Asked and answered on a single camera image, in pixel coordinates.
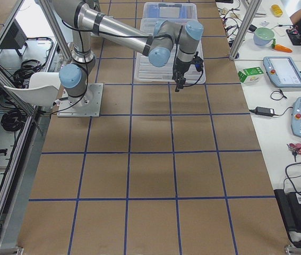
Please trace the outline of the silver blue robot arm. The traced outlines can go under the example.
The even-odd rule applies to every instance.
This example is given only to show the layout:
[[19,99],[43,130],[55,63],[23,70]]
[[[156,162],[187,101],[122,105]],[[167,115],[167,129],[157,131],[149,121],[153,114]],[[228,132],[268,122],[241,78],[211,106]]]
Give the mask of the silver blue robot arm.
[[172,79],[177,92],[187,86],[185,73],[191,65],[204,73],[203,59],[197,51],[204,27],[198,21],[179,24],[159,20],[150,35],[92,9],[85,1],[54,1],[53,6],[62,21],[80,37],[86,32],[93,33],[146,56],[155,67],[165,66],[175,49]]

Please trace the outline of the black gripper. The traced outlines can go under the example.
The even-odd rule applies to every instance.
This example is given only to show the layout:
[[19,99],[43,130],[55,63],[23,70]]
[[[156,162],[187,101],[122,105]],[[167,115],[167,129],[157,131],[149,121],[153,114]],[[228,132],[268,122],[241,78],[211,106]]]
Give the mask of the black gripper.
[[183,61],[179,57],[181,53],[178,52],[174,57],[174,65],[173,65],[173,77],[172,79],[176,82],[176,92],[180,92],[181,89],[184,89],[186,78],[184,77],[185,73],[189,70],[192,64],[196,63],[198,52],[195,54],[189,54],[189,57],[192,57],[189,61]]

